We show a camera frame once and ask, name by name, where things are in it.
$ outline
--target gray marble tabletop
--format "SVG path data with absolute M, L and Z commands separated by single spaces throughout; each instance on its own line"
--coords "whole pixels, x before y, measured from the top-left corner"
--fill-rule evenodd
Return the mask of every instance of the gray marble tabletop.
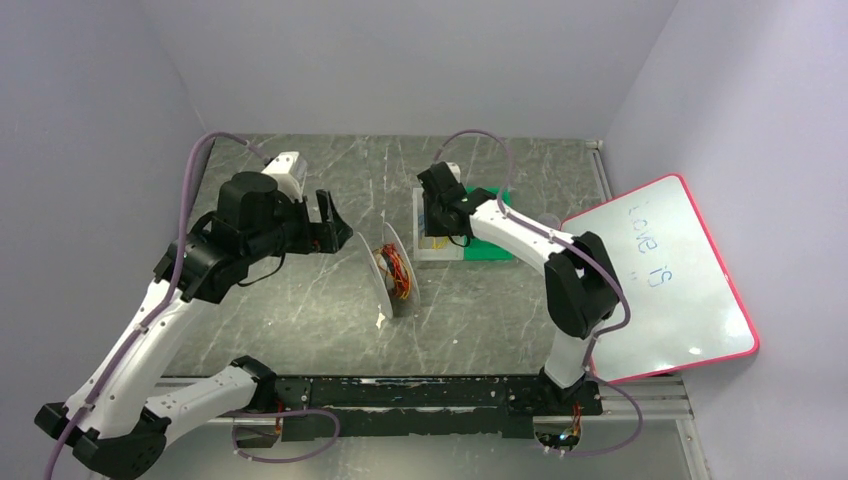
M 300 151 L 309 162 L 306 192 L 317 220 L 316 189 L 327 189 L 342 218 L 370 245 L 391 223 L 412 254 L 411 188 L 442 137 L 248 135 L 269 154 Z M 517 160 L 513 206 L 535 218 L 560 218 L 602 201 L 585 142 L 508 140 Z M 496 144 L 462 137 L 443 160 L 476 187 L 500 186 L 506 160 Z M 193 218 L 213 210 L 220 185 L 258 159 L 227 140 L 212 149 Z M 535 373 L 550 350 L 554 325 L 544 280 L 518 260 L 415 262 L 421 305 L 405 305 L 377 327 L 378 300 L 363 254 L 352 239 L 335 255 L 289 255 L 282 270 L 235 288 L 179 351 L 170 376 L 214 374 L 249 354 L 279 374 L 431 375 Z M 251 268 L 270 272 L 275 259 Z

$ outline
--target black bracket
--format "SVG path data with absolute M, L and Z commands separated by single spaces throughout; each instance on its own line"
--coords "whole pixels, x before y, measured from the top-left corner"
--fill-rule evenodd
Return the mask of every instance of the black bracket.
M 68 424 L 68 409 L 61 403 L 48 403 L 35 416 L 35 424 L 54 440 Z M 144 408 L 132 432 L 115 438 L 99 439 L 100 432 L 75 427 L 65 442 L 74 457 L 86 468 L 114 480 L 134 480 L 146 472 L 165 450 L 165 430 L 170 418 L 159 418 Z
M 177 284 L 182 300 L 220 303 L 247 278 L 251 265 L 267 257 L 338 252 L 353 229 L 342 220 L 330 192 L 318 190 L 316 196 L 321 221 L 311 222 L 306 197 L 292 202 L 262 173 L 233 175 L 221 186 L 217 210 L 200 217 L 187 237 Z M 175 241 L 154 269 L 157 281 L 173 276 L 176 256 Z
M 580 405 L 581 412 L 586 416 L 603 413 L 598 385 L 587 381 L 585 376 L 566 389 L 555 385 L 544 374 L 544 369 L 533 378 L 533 381 L 524 379 L 509 384 L 509 394 L 515 397 L 509 403 L 511 413 L 537 417 L 570 416 L 575 404 Z
M 306 377 L 279 377 L 277 379 L 277 397 L 288 410 L 309 408 L 312 398 L 312 382 Z
M 604 242 L 592 232 L 573 237 L 574 246 L 598 262 L 618 282 Z M 545 262 L 548 313 L 557 328 L 585 339 L 602 320 L 612 316 L 618 296 L 600 273 L 570 250 L 551 254 Z
M 424 187 L 424 234 L 428 237 L 474 238 L 470 217 L 495 194 L 482 188 L 466 193 L 445 162 L 433 164 L 418 174 Z

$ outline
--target black metal base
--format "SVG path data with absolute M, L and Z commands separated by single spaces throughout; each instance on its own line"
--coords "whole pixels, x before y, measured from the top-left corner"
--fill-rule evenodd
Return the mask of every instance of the black metal base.
M 287 410 L 320 408 L 339 417 L 341 436 L 500 433 L 535 438 L 534 416 L 603 412 L 594 382 L 579 382 L 567 397 L 544 375 L 442 377 L 281 376 L 277 393 Z M 283 441 L 329 437 L 318 416 L 287 418 Z
M 68 424 L 68 409 L 61 403 L 45 404 L 35 416 L 35 424 L 58 440 Z M 146 472 L 165 450 L 165 429 L 169 418 L 159 418 L 144 408 L 133 431 L 115 438 L 99 439 L 100 432 L 74 427 L 66 445 L 88 469 L 115 480 L 134 480 Z

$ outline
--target table surface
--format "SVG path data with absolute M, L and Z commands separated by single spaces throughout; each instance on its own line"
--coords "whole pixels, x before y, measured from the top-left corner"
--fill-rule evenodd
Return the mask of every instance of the table surface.
M 316 189 L 333 194 L 342 218 L 369 245 L 382 222 L 412 254 L 411 188 L 443 137 L 247 135 L 269 154 L 299 151 L 309 163 L 305 193 L 318 218 Z M 602 201 L 584 141 L 508 139 L 516 161 L 513 206 L 535 218 L 560 218 Z M 503 183 L 506 160 L 493 141 L 461 137 L 442 155 L 462 168 L 469 186 Z M 192 218 L 215 208 L 234 173 L 261 170 L 240 145 L 214 145 Z M 166 371 L 208 376 L 249 354 L 278 374 L 432 375 L 536 373 L 553 341 L 544 279 L 518 260 L 415 262 L 421 306 L 404 305 L 377 327 L 378 300 L 363 255 L 353 244 L 335 255 L 289 255 L 282 270 L 249 288 L 234 288 L 210 310 Z M 270 272 L 268 259 L 249 278 Z
M 633 422 L 587 423 L 580 450 L 615 444 L 633 431 Z M 318 448 L 314 442 L 277 443 L 251 450 L 285 458 Z M 142 480 L 433 480 L 567 478 L 569 480 L 688 480 L 686 456 L 673 420 L 648 422 L 629 447 L 592 458 L 545 455 L 533 440 L 499 435 L 432 435 L 342 438 L 304 462 L 268 465 L 233 455 L 229 428 L 205 425 L 165 450 Z

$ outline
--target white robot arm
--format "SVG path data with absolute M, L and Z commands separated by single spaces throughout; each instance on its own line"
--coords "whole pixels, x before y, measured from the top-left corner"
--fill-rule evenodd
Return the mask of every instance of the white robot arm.
M 548 313 L 557 326 L 542 374 L 568 391 L 586 373 L 586 355 L 595 332 L 619 303 L 613 288 L 595 268 L 570 249 L 579 249 L 617 280 L 601 239 L 591 232 L 570 235 L 545 227 L 505 205 L 483 189 L 466 193 L 459 172 L 444 162 L 418 175 L 424 187 L 424 230 L 427 236 L 465 236 L 493 243 L 545 277 Z M 536 232 L 546 232 L 547 238 Z
M 282 262 L 287 253 L 335 253 L 353 235 L 326 191 L 317 192 L 321 222 L 309 221 L 302 196 L 305 176 L 305 160 L 297 152 L 284 152 L 261 173 L 241 172 L 225 182 L 217 210 L 201 217 L 187 237 L 184 267 L 169 305 L 142 326 L 142 319 L 167 295 L 176 243 L 157 265 L 141 306 L 92 377 L 66 402 L 44 405 L 36 424 L 58 439 L 69 421 L 83 413 L 66 444 L 89 469 L 121 480 L 143 474 L 168 445 L 212 418 L 273 408 L 276 374 L 250 357 L 176 392 L 149 395 L 204 312 L 247 277 L 250 265 L 269 256 Z M 136 341 L 121 351 L 136 333 Z M 119 361 L 96 405 L 87 405 L 97 379 L 116 355 Z

